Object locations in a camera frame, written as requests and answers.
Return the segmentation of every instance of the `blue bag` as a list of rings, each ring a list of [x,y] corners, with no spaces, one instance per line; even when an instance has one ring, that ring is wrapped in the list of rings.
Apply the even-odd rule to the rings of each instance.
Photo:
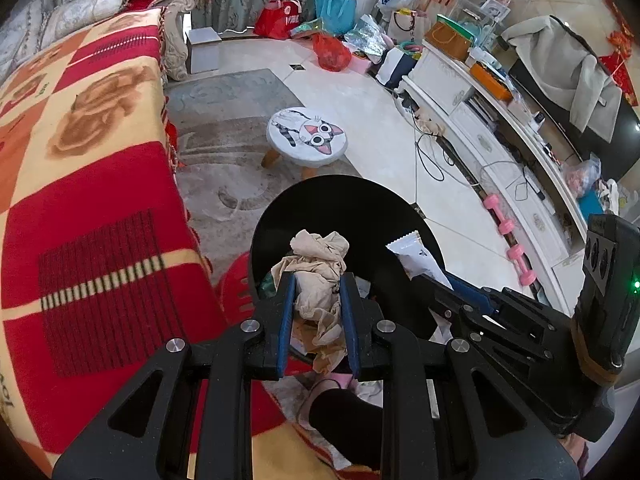
[[[334,36],[349,32],[356,21],[356,0],[316,0],[316,18]]]

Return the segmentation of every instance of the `pink dumbbell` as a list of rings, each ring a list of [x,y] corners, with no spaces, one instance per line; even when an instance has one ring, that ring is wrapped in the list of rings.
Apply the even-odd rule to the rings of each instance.
[[[498,225],[498,232],[502,236],[507,235],[511,231],[513,231],[513,228],[515,227],[515,225],[513,224],[513,220],[505,218],[504,214],[502,213],[502,210],[500,209],[500,197],[498,197],[496,194],[489,195],[487,198],[484,199],[484,202],[482,202],[482,205],[484,205],[485,209],[494,210],[495,215],[498,217],[498,220],[500,221],[500,225]]]
[[[520,267],[520,285],[529,286],[536,281],[537,276],[534,270],[527,269],[523,255],[524,248],[520,244],[515,244],[507,250],[507,258],[516,262]]]

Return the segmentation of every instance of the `brown handbag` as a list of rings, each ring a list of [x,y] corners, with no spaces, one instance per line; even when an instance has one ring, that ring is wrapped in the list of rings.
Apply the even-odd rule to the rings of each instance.
[[[466,60],[471,47],[471,41],[444,22],[434,23],[424,35],[424,39],[447,56],[460,61]]]

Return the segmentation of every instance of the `red plastic bag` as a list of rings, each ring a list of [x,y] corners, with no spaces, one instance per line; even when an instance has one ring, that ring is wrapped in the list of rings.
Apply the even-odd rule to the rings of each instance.
[[[302,6],[297,0],[271,0],[255,22],[254,34],[274,40],[288,40],[289,31],[300,24]]]
[[[351,52],[340,40],[325,34],[314,35],[314,52],[318,64],[325,70],[340,72],[351,62]]]

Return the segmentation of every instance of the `stool leg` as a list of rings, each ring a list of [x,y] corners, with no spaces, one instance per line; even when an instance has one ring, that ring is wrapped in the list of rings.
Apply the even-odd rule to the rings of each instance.
[[[260,164],[262,165],[263,168],[270,168],[275,164],[279,156],[280,156],[279,152],[277,152],[273,148],[269,148],[269,151],[264,154],[264,157],[262,158],[262,162]]]
[[[317,168],[302,168],[302,180],[306,180],[318,174]]]

